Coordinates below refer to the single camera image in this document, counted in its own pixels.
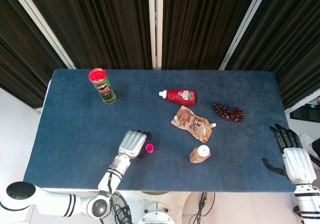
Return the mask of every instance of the black curtain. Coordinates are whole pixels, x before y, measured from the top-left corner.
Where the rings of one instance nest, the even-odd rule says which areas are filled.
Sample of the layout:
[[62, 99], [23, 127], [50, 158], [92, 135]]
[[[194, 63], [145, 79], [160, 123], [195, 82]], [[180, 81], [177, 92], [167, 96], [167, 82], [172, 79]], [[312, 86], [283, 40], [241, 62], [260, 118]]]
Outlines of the black curtain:
[[54, 69], [65, 67], [19, 2], [0, 0], [0, 87], [41, 107]]
[[163, 0], [162, 68], [217, 70], [252, 0]]
[[275, 72], [285, 108], [320, 88], [320, 0], [263, 0], [226, 69]]
[[149, 0], [33, 1], [77, 68], [152, 68]]

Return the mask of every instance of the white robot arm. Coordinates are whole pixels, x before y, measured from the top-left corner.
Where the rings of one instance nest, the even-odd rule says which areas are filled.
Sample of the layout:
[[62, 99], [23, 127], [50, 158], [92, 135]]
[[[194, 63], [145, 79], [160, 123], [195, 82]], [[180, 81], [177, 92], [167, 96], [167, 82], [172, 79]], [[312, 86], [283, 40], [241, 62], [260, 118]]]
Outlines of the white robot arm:
[[316, 179], [308, 152], [302, 148], [299, 137], [290, 129], [285, 129], [278, 124], [270, 127], [276, 137], [281, 151], [284, 168], [273, 167], [266, 159], [263, 163], [270, 171], [287, 176], [296, 185], [294, 191], [298, 206], [294, 212], [303, 218], [304, 224], [320, 223], [320, 192], [311, 184]]
[[80, 198], [74, 194], [46, 191], [27, 182], [10, 184], [0, 196], [0, 206], [6, 210], [19, 211], [36, 205], [44, 215], [72, 216], [84, 214], [92, 218], [103, 218], [115, 190], [121, 182], [130, 160], [136, 158], [147, 138], [146, 134], [128, 131], [122, 140], [118, 155], [98, 185], [97, 197]]

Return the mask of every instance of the brown bottle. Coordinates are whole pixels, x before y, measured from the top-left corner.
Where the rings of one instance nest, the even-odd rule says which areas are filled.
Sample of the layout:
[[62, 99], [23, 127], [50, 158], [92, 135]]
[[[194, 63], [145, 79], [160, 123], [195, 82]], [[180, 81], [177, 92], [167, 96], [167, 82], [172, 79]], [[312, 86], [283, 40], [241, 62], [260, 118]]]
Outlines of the brown bottle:
[[206, 145], [201, 145], [191, 152], [189, 155], [191, 163], [200, 163], [211, 156], [210, 149]]

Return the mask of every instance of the green can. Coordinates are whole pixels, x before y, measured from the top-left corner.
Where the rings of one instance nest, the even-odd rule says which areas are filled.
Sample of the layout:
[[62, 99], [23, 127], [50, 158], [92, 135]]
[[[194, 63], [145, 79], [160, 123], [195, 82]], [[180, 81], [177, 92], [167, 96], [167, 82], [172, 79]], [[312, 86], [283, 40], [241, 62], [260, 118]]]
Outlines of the green can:
[[98, 90], [103, 102], [106, 104], [113, 103], [116, 99], [116, 94], [111, 87], [107, 73], [101, 68], [95, 68], [89, 73], [89, 80]]

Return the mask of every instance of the ketchup bottle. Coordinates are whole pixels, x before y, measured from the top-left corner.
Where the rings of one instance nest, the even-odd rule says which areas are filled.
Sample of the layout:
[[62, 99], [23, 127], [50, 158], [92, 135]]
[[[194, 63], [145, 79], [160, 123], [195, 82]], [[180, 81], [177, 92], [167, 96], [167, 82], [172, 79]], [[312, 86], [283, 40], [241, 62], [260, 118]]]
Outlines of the ketchup bottle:
[[177, 102], [182, 105], [194, 105], [196, 103], [196, 92], [194, 90], [163, 90], [159, 95], [164, 99]]

